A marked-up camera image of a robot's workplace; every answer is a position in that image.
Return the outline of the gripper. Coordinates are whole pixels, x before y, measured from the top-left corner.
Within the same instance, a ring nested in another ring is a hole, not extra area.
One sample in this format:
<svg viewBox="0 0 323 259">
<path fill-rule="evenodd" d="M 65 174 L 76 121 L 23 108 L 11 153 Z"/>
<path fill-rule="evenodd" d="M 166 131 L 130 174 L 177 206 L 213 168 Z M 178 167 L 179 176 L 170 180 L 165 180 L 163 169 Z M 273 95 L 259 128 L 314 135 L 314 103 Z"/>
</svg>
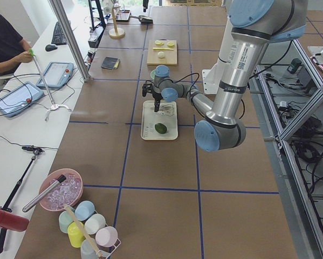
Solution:
<svg viewBox="0 0 323 259">
<path fill-rule="evenodd" d="M 158 112 L 160 109 L 160 101 L 162 100 L 161 91 L 156 86 L 152 86 L 152 96 L 154 100 L 154 112 Z"/>
</svg>

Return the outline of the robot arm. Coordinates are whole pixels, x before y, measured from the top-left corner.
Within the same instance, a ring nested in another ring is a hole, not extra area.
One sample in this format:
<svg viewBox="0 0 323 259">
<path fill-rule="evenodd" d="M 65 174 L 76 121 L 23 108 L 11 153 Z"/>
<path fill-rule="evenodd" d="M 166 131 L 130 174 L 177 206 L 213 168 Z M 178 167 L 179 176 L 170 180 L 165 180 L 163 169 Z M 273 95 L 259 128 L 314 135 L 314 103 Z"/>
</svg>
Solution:
<svg viewBox="0 0 323 259">
<path fill-rule="evenodd" d="M 239 146 L 246 129 L 236 112 L 249 78 L 270 43 L 294 40 L 304 34 L 307 6 L 307 1 L 232 2 L 228 17 L 233 42 L 214 101 L 192 85 L 172 81 L 165 65 L 156 68 L 153 83 L 144 85 L 142 94 L 153 95 L 155 111 L 159 110 L 161 100 L 186 98 L 204 117 L 194 129 L 201 149 L 214 152 Z"/>
</svg>

